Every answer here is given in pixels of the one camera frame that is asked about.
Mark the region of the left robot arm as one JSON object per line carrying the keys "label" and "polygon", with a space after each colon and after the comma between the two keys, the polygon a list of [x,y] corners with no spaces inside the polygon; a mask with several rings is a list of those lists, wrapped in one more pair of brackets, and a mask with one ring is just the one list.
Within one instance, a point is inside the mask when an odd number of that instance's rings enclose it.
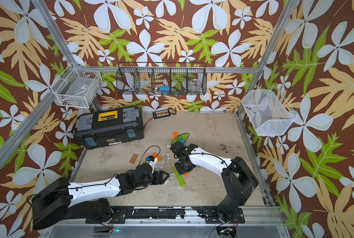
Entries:
{"label": "left robot arm", "polygon": [[169,176],[164,171],[154,171],[152,163],[143,163],[134,170],[101,181],[75,183],[59,178],[33,195],[33,229],[43,230],[69,219],[85,218],[98,223],[109,221],[112,218],[109,197],[164,184]]}

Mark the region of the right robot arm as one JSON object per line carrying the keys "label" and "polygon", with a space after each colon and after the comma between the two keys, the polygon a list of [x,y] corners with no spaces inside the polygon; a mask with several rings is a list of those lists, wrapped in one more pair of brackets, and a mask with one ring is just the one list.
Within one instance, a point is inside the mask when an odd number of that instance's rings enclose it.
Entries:
{"label": "right robot arm", "polygon": [[259,181],[240,157],[234,159],[223,158],[211,154],[201,147],[190,144],[185,146],[177,141],[171,145],[171,151],[178,161],[175,168],[179,175],[191,172],[195,167],[203,167],[223,180],[227,195],[218,205],[218,216],[222,222],[229,221],[239,206],[245,205]]}

